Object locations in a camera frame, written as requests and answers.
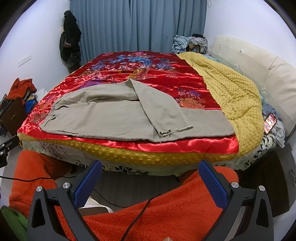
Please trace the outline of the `beige khaki pants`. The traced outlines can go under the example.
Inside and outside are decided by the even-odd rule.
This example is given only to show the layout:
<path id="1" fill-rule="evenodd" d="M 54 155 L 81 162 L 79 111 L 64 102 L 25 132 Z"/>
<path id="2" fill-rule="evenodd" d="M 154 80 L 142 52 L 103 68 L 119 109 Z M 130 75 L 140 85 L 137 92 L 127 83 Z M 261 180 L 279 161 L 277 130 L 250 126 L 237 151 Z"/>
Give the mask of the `beige khaki pants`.
<path id="1" fill-rule="evenodd" d="M 222 111 L 182 108 L 170 95 L 133 79 L 63 95 L 40 129 L 80 138 L 154 143 L 235 133 Z"/>

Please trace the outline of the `orange fleece trousers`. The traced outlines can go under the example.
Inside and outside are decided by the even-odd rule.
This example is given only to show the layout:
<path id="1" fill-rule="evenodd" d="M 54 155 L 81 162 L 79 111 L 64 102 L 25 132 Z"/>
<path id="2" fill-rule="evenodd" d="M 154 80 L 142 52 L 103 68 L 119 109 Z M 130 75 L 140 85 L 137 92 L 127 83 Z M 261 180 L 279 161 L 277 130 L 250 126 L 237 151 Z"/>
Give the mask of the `orange fleece trousers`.
<path id="1" fill-rule="evenodd" d="M 26 240 L 29 210 L 38 186 L 57 187 L 55 179 L 67 174 L 68 163 L 24 150 L 18 157 L 9 205 L 1 214 L 18 240 Z M 181 186 L 114 213 L 85 216 L 99 240 L 201 240 L 222 210 L 218 208 L 198 172 Z"/>

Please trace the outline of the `blue garment on box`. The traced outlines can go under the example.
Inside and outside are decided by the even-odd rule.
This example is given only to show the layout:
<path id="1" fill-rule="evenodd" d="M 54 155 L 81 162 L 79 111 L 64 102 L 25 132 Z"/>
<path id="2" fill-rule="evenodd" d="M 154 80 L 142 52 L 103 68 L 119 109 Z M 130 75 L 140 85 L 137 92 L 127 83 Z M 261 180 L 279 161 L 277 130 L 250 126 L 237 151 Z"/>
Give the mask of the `blue garment on box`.
<path id="1" fill-rule="evenodd" d="M 26 114 L 29 114 L 34 109 L 34 107 L 36 106 L 37 103 L 38 102 L 37 102 L 35 97 L 32 97 L 31 99 L 28 99 L 25 102 L 25 112 L 26 112 Z"/>

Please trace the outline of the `red snack packet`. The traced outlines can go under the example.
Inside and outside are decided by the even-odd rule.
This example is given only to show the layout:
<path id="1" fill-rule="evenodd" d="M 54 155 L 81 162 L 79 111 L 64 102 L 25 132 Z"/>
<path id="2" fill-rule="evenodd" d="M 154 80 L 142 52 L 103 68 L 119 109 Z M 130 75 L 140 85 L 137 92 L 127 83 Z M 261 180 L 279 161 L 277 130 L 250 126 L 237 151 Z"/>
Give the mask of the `red snack packet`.
<path id="1" fill-rule="evenodd" d="M 271 129 L 274 127 L 276 124 L 277 119 L 273 114 L 270 114 L 267 119 L 264 121 L 264 132 L 268 134 Z"/>

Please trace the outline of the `yellow dotted fleece blanket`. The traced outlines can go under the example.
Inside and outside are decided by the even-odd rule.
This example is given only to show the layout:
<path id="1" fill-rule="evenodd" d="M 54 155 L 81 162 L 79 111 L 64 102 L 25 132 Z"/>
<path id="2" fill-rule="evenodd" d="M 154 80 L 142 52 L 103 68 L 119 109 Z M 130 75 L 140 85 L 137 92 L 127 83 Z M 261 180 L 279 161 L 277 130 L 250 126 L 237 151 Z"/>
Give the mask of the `yellow dotted fleece blanket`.
<path id="1" fill-rule="evenodd" d="M 221 104 L 222 113 L 232 125 L 239 142 L 238 156 L 256 148 L 263 137 L 261 100 L 255 84 L 247 77 L 201 54 L 177 55 L 194 70 L 204 74 L 210 93 Z"/>

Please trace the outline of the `orange garment on box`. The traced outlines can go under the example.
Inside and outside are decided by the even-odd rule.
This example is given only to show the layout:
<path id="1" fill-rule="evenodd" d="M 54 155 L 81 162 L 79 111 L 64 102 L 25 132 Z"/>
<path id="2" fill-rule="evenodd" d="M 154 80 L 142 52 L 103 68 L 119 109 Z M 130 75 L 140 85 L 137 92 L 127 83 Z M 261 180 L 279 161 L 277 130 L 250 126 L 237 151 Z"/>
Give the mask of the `orange garment on box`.
<path id="1" fill-rule="evenodd" d="M 27 91 L 31 91 L 33 93 L 37 91 L 36 87 L 33 84 L 33 80 L 32 79 L 20 80 L 19 78 L 17 78 L 13 82 L 10 88 L 10 92 L 6 96 L 6 99 L 7 100 L 15 100 L 17 98 L 23 99 Z"/>

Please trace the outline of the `red floral satin bedspread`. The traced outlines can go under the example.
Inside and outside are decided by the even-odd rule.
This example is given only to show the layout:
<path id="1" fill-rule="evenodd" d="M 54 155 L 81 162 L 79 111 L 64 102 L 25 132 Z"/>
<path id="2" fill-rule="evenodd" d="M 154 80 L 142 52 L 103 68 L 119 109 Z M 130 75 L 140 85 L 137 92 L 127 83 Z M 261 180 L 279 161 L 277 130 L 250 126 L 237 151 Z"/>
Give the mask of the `red floral satin bedspread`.
<path id="1" fill-rule="evenodd" d="M 39 125 L 48 115 L 52 104 L 68 92 L 97 84 L 119 83 L 127 79 L 138 80 L 172 96 L 182 108 L 221 110 L 205 82 L 203 73 L 194 70 L 176 54 L 157 52 L 118 52 L 101 54 L 56 85 L 34 107 L 18 136 L 22 140 L 73 141 L 75 144 L 92 144 L 149 153 L 206 153 L 236 154 L 239 142 L 235 134 L 225 137 L 188 138 L 168 143 L 150 141 L 110 141 L 76 138 L 43 132 Z"/>

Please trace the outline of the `blue pleated curtain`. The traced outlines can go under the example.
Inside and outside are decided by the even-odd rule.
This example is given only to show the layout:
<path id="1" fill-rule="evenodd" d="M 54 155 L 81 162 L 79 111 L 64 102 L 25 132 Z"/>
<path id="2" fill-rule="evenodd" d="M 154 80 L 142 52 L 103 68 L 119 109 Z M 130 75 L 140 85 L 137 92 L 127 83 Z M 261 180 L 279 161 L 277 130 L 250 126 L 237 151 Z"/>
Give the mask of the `blue pleated curtain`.
<path id="1" fill-rule="evenodd" d="M 85 64 L 122 51 L 170 53 L 175 35 L 203 34 L 206 1 L 71 1 Z"/>

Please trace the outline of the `striped clothes pile by curtain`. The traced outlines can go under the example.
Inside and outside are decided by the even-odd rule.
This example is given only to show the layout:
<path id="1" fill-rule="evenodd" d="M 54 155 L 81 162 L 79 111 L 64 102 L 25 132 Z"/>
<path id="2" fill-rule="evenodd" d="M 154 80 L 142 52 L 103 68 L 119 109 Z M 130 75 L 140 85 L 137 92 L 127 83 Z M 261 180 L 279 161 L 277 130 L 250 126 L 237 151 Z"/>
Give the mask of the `striped clothes pile by curtain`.
<path id="1" fill-rule="evenodd" d="M 206 54 L 207 50 L 208 41 L 202 35 L 193 34 L 190 37 L 175 35 L 175 37 L 173 38 L 171 52 L 174 54 L 180 54 L 184 52 Z"/>

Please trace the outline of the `white wall switch plate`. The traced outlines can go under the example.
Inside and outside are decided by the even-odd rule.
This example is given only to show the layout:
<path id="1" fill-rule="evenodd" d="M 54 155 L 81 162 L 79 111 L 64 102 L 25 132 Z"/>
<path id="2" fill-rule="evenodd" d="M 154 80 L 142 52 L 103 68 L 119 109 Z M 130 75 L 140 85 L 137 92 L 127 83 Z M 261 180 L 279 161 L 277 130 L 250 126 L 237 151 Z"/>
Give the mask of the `white wall switch plate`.
<path id="1" fill-rule="evenodd" d="M 30 55 L 28 55 L 27 57 L 21 59 L 19 62 L 18 62 L 18 67 L 24 65 L 25 63 L 27 63 L 28 61 L 30 61 L 32 58 Z"/>

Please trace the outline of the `black clothes hanging on wall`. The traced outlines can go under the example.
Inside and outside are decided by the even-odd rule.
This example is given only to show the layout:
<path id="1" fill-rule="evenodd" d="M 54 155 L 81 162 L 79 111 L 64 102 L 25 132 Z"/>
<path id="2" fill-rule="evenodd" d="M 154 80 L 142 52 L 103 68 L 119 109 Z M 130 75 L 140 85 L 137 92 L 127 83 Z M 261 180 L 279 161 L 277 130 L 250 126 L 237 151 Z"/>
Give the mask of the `black clothes hanging on wall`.
<path id="1" fill-rule="evenodd" d="M 77 25 L 75 16 L 70 10 L 65 11 L 59 49 L 61 59 L 70 74 L 81 67 L 80 38 L 81 31 Z"/>

